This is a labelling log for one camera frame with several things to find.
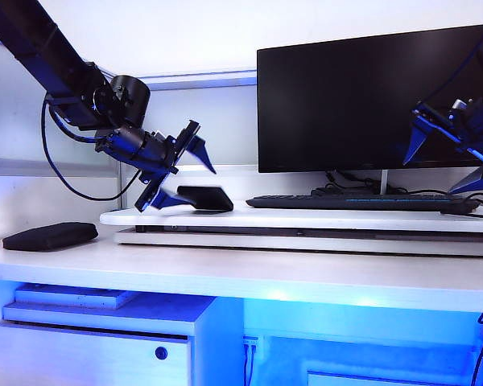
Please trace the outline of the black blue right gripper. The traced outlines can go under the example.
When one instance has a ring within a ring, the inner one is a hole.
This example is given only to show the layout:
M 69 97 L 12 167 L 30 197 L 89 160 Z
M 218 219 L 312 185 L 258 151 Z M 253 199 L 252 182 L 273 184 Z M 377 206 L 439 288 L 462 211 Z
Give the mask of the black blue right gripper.
M 468 152 L 483 162 L 483 98 L 465 103 L 461 100 L 443 115 L 425 103 L 412 110 L 409 146 L 402 164 L 406 165 L 433 132 L 439 132 L 455 143 L 456 150 Z M 450 194 L 483 191 L 483 166 L 450 188 Z

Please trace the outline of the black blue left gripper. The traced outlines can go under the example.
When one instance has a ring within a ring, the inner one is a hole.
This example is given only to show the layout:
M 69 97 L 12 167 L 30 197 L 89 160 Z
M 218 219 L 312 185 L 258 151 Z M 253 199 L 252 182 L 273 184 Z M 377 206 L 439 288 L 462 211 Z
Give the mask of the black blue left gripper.
M 127 124 L 116 129 L 100 129 L 94 136 L 95 150 L 141 171 L 139 179 L 146 187 L 134 204 L 139 211 L 150 205 L 157 209 L 174 207 L 185 204 L 185 200 L 160 187 L 168 175 L 178 172 L 176 164 L 185 150 L 216 174 L 205 140 L 196 136 L 199 128 L 198 122 L 190 121 L 176 138 Z

